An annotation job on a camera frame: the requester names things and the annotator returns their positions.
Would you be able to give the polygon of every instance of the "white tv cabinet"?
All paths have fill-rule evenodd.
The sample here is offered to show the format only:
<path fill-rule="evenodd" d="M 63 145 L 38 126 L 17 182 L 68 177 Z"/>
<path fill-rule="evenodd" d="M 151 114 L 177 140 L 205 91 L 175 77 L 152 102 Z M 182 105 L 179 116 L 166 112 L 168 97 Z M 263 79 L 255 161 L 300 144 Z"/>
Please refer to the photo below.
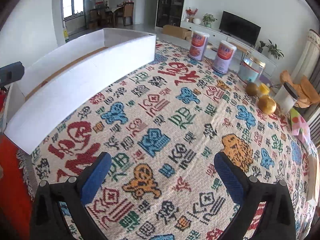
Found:
<path fill-rule="evenodd" d="M 249 52 L 251 52 L 251 54 L 256 57 L 258 60 L 266 63 L 266 67 L 263 71 L 263 74 L 270 80 L 272 80 L 272 73 L 274 71 L 274 69 L 277 67 L 277 65 L 272 62 L 270 59 L 268 59 L 266 56 L 262 55 L 261 53 L 259 53 L 258 51 L 256 51 L 254 48 L 251 48 L 250 46 L 244 44 L 243 42 L 230 37 L 229 35 L 220 33 L 219 31 L 215 31 L 211 28 L 205 27 L 203 25 L 197 25 L 194 23 L 189 23 L 189 22 L 184 22 L 182 21 L 180 23 L 180 27 L 181 28 L 186 28 L 192 31 L 200 31 L 200 32 L 204 32 L 204 33 L 208 33 L 210 34 L 210 37 L 208 39 L 208 41 L 210 43 L 212 43 L 213 45 L 215 45 L 215 47 L 218 47 L 220 44 L 220 41 L 227 41 L 227 42 L 233 42 L 235 44 L 240 45 L 241 47 L 245 48 L 246 50 L 248 50 Z"/>

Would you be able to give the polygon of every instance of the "dark cabinet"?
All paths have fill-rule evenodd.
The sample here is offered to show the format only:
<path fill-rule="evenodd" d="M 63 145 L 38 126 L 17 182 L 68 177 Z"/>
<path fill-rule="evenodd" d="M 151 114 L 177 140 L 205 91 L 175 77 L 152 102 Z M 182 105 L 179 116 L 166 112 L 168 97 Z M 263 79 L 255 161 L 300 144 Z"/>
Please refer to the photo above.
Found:
<path fill-rule="evenodd" d="M 157 27 L 164 25 L 180 26 L 184 0 L 159 0 L 157 10 Z"/>

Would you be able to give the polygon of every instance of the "blue gripper pad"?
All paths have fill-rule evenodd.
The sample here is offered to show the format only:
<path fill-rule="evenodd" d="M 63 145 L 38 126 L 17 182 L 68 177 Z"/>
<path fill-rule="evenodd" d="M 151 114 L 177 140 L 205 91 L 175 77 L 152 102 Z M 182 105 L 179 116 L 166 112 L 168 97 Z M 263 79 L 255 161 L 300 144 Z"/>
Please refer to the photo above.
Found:
<path fill-rule="evenodd" d="M 101 159 L 97 167 L 90 174 L 89 178 L 81 189 L 81 203 L 83 205 L 89 204 L 94 199 L 99 187 L 108 174 L 111 167 L 111 155 L 106 155 Z"/>
<path fill-rule="evenodd" d="M 224 162 L 220 153 L 217 153 L 214 156 L 213 163 L 216 171 L 222 179 L 223 184 L 226 186 L 232 201 L 242 206 L 244 202 L 244 189 L 229 166 Z"/>

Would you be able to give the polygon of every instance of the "black tv screen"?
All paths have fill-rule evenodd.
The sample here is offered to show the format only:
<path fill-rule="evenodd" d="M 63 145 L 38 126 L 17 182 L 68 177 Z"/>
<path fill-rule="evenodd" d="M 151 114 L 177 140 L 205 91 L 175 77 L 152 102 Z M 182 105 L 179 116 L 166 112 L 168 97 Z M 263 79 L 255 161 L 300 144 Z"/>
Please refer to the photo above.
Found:
<path fill-rule="evenodd" d="M 237 15 L 223 11 L 220 30 L 255 45 L 261 27 Z"/>

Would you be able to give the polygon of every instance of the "white lid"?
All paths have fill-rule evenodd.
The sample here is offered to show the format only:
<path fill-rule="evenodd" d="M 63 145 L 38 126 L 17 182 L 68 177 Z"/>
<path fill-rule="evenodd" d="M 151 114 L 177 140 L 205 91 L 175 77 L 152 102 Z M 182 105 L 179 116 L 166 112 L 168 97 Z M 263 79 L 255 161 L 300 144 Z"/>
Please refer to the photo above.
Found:
<path fill-rule="evenodd" d="M 210 34 L 209 33 L 203 33 L 203 32 L 200 32 L 200 31 L 193 31 L 193 33 L 197 33 L 199 35 L 202 35 L 202 36 L 205 36 L 205 37 L 210 37 Z"/>
<path fill-rule="evenodd" d="M 231 49 L 233 49 L 233 50 L 237 50 L 237 47 L 236 47 L 236 46 L 230 44 L 230 43 L 227 42 L 227 41 L 220 41 L 220 43 L 222 43 L 223 45 L 225 45 L 225 46 L 227 46 L 227 47 L 229 47 L 229 48 L 231 48 Z"/>

